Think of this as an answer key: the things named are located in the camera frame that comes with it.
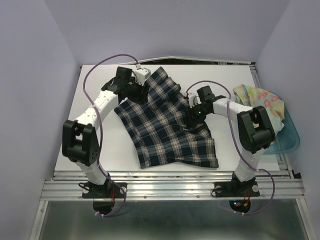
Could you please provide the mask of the navy plaid skirt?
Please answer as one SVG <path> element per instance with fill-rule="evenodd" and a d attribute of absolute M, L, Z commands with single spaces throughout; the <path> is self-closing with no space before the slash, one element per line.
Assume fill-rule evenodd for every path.
<path fill-rule="evenodd" d="M 181 86 L 159 67 L 147 79 L 148 102 L 125 100 L 114 112 L 135 146 L 141 169 L 171 163 L 217 168 L 215 140 L 205 123 L 187 126 Z"/>

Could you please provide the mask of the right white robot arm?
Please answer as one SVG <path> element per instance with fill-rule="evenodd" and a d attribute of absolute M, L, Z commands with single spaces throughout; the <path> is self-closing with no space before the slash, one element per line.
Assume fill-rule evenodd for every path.
<path fill-rule="evenodd" d="M 189 106 L 185 112 L 188 123 L 194 127 L 204 123 L 207 115 L 215 114 L 227 118 L 229 126 L 237 124 L 238 140 L 234 140 L 240 160 L 230 181 L 214 183 L 211 194 L 215 198 L 258 197 L 259 187 L 256 172 L 261 156 L 276 139 L 271 120 L 263 106 L 245 106 L 228 96 L 214 95 L 209 86 L 196 93 L 186 93 Z"/>

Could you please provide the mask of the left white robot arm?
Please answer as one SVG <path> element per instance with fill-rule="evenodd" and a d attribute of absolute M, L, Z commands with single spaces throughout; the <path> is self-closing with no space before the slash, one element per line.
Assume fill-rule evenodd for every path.
<path fill-rule="evenodd" d="M 138 104 L 148 102 L 151 71 L 147 68 L 130 69 L 119 66 L 115 77 L 105 83 L 91 106 L 75 120 L 66 120 L 62 126 L 62 155 L 75 163 L 87 177 L 80 183 L 85 199 L 107 198 L 115 184 L 100 164 L 102 146 L 97 131 L 103 120 L 124 99 Z"/>

